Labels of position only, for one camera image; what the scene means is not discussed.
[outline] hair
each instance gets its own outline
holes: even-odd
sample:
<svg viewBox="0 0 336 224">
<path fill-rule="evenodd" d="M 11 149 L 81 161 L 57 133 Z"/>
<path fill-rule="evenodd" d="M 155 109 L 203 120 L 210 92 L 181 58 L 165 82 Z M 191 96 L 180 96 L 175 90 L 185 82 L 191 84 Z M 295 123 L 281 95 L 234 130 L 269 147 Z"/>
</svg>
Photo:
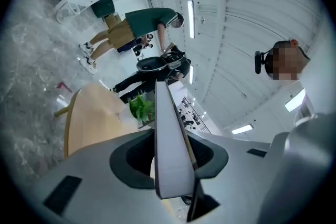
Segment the hair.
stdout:
<svg viewBox="0 0 336 224">
<path fill-rule="evenodd" d="M 178 12 L 177 12 L 177 19 L 180 21 L 181 26 L 182 26 L 183 23 L 184 23 L 184 17 L 182 16 L 181 13 L 178 13 Z"/>
<path fill-rule="evenodd" d="M 277 74 L 275 74 L 275 76 L 273 76 L 273 55 L 277 55 L 279 54 L 279 49 L 280 48 L 290 48 L 290 40 L 283 40 L 283 41 L 278 41 L 275 42 L 273 48 L 271 48 L 268 51 L 268 54 L 265 58 L 265 71 L 267 73 L 267 75 L 269 75 L 271 78 L 273 79 L 278 79 L 276 76 L 278 76 Z M 301 49 L 301 47 L 298 47 L 299 50 L 302 52 L 302 55 L 304 57 L 306 57 L 308 60 L 309 57 L 303 52 L 303 50 Z"/>
</svg>

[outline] black rectangle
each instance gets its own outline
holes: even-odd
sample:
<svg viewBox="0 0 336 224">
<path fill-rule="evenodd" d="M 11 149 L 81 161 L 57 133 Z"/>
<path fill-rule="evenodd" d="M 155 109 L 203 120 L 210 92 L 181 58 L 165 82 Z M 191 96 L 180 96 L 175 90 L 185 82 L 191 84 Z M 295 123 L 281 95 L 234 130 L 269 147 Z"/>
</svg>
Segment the black rectangle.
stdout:
<svg viewBox="0 0 336 224">
<path fill-rule="evenodd" d="M 61 215 L 75 194 L 82 179 L 66 176 L 45 200 L 44 205 L 58 215 Z"/>
<path fill-rule="evenodd" d="M 247 151 L 247 153 L 264 158 L 267 151 L 261 151 L 261 150 L 255 149 L 255 148 L 251 148 L 250 150 Z"/>
</svg>

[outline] khaki shorts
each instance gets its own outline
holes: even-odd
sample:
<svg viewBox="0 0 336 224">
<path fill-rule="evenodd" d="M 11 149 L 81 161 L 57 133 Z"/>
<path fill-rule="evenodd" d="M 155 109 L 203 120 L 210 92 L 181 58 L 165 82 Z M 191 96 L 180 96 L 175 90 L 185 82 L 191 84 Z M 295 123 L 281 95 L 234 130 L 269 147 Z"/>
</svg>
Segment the khaki shorts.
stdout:
<svg viewBox="0 0 336 224">
<path fill-rule="evenodd" d="M 107 30 L 107 37 L 115 49 L 119 49 L 136 38 L 127 19 Z"/>
</svg>

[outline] marble floor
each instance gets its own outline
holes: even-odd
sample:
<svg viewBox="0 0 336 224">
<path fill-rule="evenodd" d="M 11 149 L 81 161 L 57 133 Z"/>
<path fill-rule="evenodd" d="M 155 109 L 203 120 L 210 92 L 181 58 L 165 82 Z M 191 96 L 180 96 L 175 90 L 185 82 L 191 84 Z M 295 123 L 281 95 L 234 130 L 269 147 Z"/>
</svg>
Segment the marble floor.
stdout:
<svg viewBox="0 0 336 224">
<path fill-rule="evenodd" d="M 66 117 L 53 113 L 90 81 L 111 88 L 126 77 L 113 51 L 100 59 L 94 76 L 85 71 L 78 44 L 107 27 L 91 8 L 61 25 L 58 1 L 13 0 L 1 24 L 1 151 L 23 187 L 63 159 Z"/>
</svg>

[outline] vr headset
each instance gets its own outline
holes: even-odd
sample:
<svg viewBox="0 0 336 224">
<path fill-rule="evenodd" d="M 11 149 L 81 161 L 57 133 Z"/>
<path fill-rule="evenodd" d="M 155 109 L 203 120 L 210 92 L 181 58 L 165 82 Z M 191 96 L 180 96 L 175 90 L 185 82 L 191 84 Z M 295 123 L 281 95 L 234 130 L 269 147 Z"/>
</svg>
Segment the vr headset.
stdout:
<svg viewBox="0 0 336 224">
<path fill-rule="evenodd" d="M 254 54 L 255 71 L 257 74 L 260 74 L 261 65 L 265 64 L 264 55 L 267 54 L 269 51 L 270 50 L 268 50 L 267 52 L 260 52 L 259 50 L 257 50 Z"/>
</svg>

